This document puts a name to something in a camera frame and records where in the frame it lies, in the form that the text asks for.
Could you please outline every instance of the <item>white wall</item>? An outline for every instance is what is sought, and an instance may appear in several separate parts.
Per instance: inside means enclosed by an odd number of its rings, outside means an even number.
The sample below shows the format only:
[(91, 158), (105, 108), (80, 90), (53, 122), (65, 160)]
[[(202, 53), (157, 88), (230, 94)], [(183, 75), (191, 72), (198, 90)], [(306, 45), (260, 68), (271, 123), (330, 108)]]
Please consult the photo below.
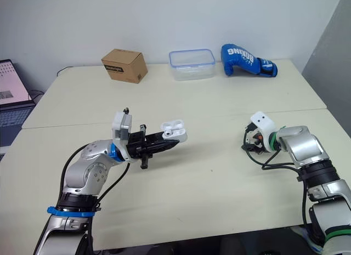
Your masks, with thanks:
[(47, 89), (64, 66), (100, 64), (113, 48), (166, 63), (172, 50), (236, 43), (291, 58), (300, 71), (339, 0), (0, 0), (0, 59)]

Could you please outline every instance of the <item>blue lid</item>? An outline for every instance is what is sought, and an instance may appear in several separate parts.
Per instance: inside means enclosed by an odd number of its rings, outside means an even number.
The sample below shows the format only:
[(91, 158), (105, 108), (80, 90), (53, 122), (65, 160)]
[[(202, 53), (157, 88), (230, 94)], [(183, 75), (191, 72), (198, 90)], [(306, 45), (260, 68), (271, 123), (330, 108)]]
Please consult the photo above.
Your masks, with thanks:
[(196, 67), (214, 65), (215, 60), (209, 49), (172, 51), (169, 53), (171, 67)]

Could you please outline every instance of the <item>laptop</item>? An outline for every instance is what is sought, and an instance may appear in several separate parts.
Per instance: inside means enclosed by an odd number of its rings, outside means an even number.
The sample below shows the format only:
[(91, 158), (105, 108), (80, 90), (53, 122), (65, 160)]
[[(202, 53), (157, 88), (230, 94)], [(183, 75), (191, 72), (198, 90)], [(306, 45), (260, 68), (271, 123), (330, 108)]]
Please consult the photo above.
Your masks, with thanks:
[(11, 60), (0, 60), (1, 148), (11, 145), (34, 107), (35, 103), (24, 87)]

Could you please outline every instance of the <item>gray wall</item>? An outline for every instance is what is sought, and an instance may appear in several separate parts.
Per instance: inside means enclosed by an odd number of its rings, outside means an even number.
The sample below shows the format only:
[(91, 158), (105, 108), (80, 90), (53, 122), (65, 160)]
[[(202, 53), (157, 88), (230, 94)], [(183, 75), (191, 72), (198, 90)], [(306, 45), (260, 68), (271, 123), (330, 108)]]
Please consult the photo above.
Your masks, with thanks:
[(302, 75), (351, 136), (351, 0), (340, 0)]

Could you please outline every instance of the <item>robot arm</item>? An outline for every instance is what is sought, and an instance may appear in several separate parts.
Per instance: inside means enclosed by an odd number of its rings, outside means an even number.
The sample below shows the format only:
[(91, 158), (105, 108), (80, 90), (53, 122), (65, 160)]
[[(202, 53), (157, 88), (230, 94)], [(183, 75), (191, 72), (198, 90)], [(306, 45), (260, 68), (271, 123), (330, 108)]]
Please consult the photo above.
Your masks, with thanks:
[(181, 120), (164, 123), (163, 132), (149, 135), (146, 135), (145, 125), (140, 126), (139, 132), (131, 133), (131, 124), (128, 108), (118, 112), (112, 124), (112, 139), (87, 145), (80, 158), (64, 172), (58, 203), (47, 210), (51, 216), (34, 254), (90, 254), (92, 243), (89, 247), (86, 231), (91, 229), (92, 218), (100, 210), (98, 195), (110, 168), (141, 159), (141, 168), (145, 169), (153, 154), (187, 139)]
[(351, 254), (351, 190), (339, 178), (317, 137), (306, 126), (277, 129), (262, 112), (251, 121), (244, 149), (288, 152), (299, 173), (298, 181), (306, 184), (309, 199), (317, 202), (309, 210), (312, 239), (324, 243), (325, 255)]

